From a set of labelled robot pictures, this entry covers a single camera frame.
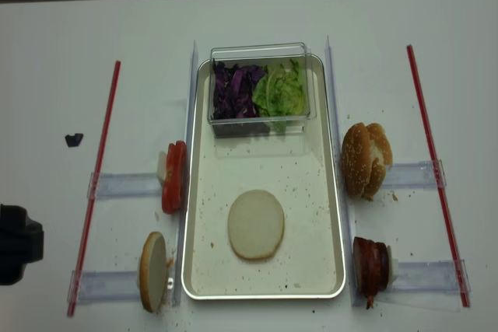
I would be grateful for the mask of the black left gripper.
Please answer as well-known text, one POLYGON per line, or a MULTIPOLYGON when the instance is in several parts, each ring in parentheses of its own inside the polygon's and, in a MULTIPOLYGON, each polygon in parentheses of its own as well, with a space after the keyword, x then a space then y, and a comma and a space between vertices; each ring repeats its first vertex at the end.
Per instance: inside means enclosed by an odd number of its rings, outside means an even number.
POLYGON ((0 283, 14 285, 28 264, 44 258, 43 226, 18 205, 1 205, 0 283))

